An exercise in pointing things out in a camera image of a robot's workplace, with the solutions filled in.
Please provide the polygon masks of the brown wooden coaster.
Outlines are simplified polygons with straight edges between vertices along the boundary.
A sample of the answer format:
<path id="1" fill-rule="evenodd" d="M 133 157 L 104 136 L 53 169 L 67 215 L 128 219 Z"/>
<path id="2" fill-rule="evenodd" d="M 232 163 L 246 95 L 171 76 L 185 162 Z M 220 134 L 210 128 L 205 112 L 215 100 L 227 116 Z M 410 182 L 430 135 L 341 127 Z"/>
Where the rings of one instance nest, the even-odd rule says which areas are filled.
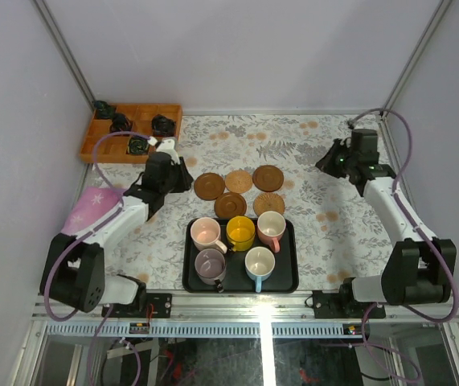
<path id="1" fill-rule="evenodd" d="M 264 192 L 278 191 L 284 183 L 283 172 L 273 165 L 263 165 L 256 168 L 252 175 L 256 188 Z"/>
<path id="2" fill-rule="evenodd" d="M 247 211 L 245 198 L 234 192 L 223 193 L 215 200 L 215 214 L 222 219 L 244 216 Z"/>
<path id="3" fill-rule="evenodd" d="M 224 193 L 225 182 L 223 178 L 216 173 L 204 173 L 195 180 L 194 191 L 202 200 L 216 200 Z"/>

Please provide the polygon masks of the pink mug cream inside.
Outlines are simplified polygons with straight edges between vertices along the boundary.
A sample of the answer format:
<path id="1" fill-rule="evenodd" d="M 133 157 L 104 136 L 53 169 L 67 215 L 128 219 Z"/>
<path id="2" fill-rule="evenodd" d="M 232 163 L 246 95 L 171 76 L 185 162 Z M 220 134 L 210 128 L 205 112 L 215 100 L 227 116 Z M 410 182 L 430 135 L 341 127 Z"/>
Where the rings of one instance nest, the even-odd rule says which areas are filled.
<path id="1" fill-rule="evenodd" d="M 273 253 L 280 252 L 280 241 L 286 229 L 283 215 L 276 211 L 266 211 L 258 217 L 256 226 L 260 241 Z"/>

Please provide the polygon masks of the blue mug cream inside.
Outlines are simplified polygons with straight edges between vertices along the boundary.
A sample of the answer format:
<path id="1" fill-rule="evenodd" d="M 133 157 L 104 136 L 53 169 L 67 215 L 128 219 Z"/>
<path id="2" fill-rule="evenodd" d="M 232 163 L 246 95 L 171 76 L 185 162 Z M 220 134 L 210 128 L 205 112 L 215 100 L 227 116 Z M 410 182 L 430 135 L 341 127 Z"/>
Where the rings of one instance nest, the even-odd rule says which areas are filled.
<path id="1" fill-rule="evenodd" d="M 269 279 L 275 269 L 276 259 L 271 250 L 265 247 L 251 248 L 245 258 L 244 266 L 246 274 L 254 283 L 254 290 L 260 293 L 263 283 Z"/>

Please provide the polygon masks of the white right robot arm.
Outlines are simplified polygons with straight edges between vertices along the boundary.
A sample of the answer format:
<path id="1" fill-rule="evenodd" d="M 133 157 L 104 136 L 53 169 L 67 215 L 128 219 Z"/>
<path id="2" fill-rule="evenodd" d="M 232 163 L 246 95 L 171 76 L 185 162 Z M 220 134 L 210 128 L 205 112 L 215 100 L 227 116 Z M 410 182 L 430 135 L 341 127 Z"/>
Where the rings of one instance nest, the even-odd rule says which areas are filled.
<path id="1" fill-rule="evenodd" d="M 380 275 L 351 277 L 340 285 L 340 311 L 353 318 L 367 306 L 389 305 L 403 306 L 421 315 L 418 305 L 451 302 L 447 316 L 425 315 L 424 319 L 453 319 L 459 309 L 459 293 L 453 279 L 457 248 L 423 223 L 400 190 L 400 177 L 389 165 L 380 163 L 377 133 L 373 129 L 353 129 L 348 138 L 335 139 L 316 167 L 355 186 L 375 210 L 392 245 Z"/>

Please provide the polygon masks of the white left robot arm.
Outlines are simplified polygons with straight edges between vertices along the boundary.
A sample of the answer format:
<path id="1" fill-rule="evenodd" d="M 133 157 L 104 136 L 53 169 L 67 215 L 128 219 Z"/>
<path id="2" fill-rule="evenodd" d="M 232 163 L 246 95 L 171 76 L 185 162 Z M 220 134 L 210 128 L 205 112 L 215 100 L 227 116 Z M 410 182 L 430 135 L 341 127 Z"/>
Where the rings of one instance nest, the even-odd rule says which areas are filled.
<path id="1" fill-rule="evenodd" d="M 126 191 L 117 191 L 115 204 L 89 226 L 60 232 L 50 244 L 40 283 L 48 315 L 50 302 L 88 313 L 97 306 L 121 308 L 130 317 L 143 315 L 148 306 L 146 285 L 123 274 L 109 276 L 105 259 L 130 230 L 143 225 L 163 206 L 170 193 L 191 189 L 193 178 L 178 155 L 155 152 Z"/>

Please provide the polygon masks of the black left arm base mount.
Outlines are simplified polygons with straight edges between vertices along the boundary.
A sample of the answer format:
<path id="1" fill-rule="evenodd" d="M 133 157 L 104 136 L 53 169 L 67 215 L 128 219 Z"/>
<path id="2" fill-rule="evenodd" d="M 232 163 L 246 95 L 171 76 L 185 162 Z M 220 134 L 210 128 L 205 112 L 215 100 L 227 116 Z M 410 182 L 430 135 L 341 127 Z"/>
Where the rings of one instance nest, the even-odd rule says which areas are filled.
<path id="1" fill-rule="evenodd" d="M 145 297 L 143 306 L 138 302 L 130 305 L 116 304 L 113 307 L 110 318 L 139 318 L 139 319 L 160 319 L 170 318 L 172 311 L 173 294 L 150 293 Z"/>

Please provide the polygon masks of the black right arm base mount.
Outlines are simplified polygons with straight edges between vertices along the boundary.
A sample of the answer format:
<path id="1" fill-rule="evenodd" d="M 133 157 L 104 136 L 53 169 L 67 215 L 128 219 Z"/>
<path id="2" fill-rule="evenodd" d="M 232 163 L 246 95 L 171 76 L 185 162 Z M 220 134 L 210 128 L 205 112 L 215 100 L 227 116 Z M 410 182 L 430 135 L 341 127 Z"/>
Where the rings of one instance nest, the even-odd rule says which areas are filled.
<path id="1" fill-rule="evenodd" d="M 384 301 L 378 280 L 352 278 L 341 284 L 337 293 L 314 290 L 305 306 L 314 311 L 317 319 L 361 319 L 370 305 Z"/>

